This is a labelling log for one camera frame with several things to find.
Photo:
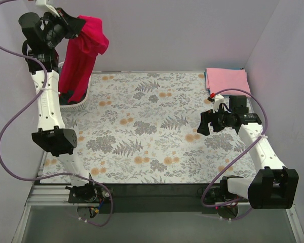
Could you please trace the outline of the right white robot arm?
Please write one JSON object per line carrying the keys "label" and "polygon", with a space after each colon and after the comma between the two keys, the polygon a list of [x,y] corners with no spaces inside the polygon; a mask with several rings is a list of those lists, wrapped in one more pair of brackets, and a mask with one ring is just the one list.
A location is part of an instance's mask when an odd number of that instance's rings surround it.
{"label": "right white robot arm", "polygon": [[230,96],[229,105],[224,97],[211,94],[208,98],[212,109],[201,113],[199,134],[210,135],[232,128],[246,145],[246,150],[238,156],[250,154],[256,169],[253,179],[241,176],[224,176],[218,187],[209,184],[201,196],[207,207],[221,199],[222,205],[237,203],[241,199],[249,201],[253,209],[289,209],[293,205],[299,175],[295,169],[287,168],[272,149],[260,117],[249,112],[246,96]]}

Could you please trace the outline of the white plastic laundry basket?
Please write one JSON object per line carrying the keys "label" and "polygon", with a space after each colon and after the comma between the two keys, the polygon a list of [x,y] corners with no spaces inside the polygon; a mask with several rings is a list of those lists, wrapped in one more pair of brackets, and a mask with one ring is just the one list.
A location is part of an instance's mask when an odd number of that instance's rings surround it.
{"label": "white plastic laundry basket", "polygon": [[89,103],[89,92],[90,92],[90,87],[91,87],[91,78],[92,76],[89,77],[88,81],[88,86],[85,95],[83,96],[81,102],[76,103],[76,104],[67,104],[67,105],[60,105],[60,110],[62,112],[76,112],[76,111],[81,111],[85,109]]}

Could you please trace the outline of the aluminium frame rail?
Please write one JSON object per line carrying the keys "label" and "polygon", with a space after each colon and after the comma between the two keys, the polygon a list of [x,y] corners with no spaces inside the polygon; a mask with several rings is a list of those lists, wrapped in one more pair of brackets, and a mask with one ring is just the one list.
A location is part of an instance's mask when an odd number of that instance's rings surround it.
{"label": "aluminium frame rail", "polygon": [[65,185],[35,185],[32,187],[26,204],[28,206],[69,205],[69,190]]}

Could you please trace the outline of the floral patterned table mat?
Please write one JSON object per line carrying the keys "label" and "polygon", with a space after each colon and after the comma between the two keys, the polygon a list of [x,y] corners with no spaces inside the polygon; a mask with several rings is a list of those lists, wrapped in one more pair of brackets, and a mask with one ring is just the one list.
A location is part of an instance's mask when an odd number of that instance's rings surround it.
{"label": "floral patterned table mat", "polygon": [[89,103],[64,112],[84,168],[101,183],[208,183],[219,172],[251,179],[255,167],[235,130],[203,136],[212,106],[201,73],[94,74]]}

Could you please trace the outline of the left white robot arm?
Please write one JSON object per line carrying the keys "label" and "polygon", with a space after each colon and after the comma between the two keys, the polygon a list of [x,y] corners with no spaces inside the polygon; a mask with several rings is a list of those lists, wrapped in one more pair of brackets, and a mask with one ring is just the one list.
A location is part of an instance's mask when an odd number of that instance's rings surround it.
{"label": "left white robot arm", "polygon": [[71,174],[73,196],[88,203],[98,198],[94,183],[89,182],[90,173],[75,153],[78,145],[76,133],[67,129],[63,122],[59,94],[58,54],[55,47],[64,39],[73,39],[80,34],[85,20],[68,15],[62,8],[50,7],[42,17],[37,13],[23,14],[19,20],[26,40],[22,53],[39,95],[38,131],[32,134],[32,140],[45,152],[52,154]]}

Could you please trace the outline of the dark blue-grey t shirt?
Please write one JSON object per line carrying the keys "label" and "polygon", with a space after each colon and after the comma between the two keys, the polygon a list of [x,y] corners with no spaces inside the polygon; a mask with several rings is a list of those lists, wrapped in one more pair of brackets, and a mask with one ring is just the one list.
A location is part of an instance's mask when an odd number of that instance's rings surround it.
{"label": "dark blue-grey t shirt", "polygon": [[74,101],[74,100],[71,100],[72,96],[74,94],[74,91],[72,90],[68,90],[67,93],[62,93],[61,95],[59,95],[59,103],[61,106],[67,106],[67,105],[73,105],[73,104],[78,104],[80,102],[82,102],[87,93],[84,93],[81,100],[79,101]]}

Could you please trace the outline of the red t shirt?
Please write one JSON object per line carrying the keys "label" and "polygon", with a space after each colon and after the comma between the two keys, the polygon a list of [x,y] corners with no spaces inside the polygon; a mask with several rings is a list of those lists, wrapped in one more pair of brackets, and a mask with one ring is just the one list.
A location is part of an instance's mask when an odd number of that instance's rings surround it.
{"label": "red t shirt", "polygon": [[78,18],[86,20],[86,24],[77,38],[68,41],[58,82],[60,94],[67,93],[68,90],[74,91],[71,98],[74,101],[81,100],[97,56],[104,54],[109,46],[101,19],[87,16]]}

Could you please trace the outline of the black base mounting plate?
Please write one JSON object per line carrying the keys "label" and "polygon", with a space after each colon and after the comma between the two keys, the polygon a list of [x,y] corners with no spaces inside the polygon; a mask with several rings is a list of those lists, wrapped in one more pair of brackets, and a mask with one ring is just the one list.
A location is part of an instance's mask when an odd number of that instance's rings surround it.
{"label": "black base mounting plate", "polygon": [[90,211],[91,216],[110,213],[201,212],[215,215],[222,208],[206,208],[201,204],[205,184],[86,184],[69,190],[68,202]]}

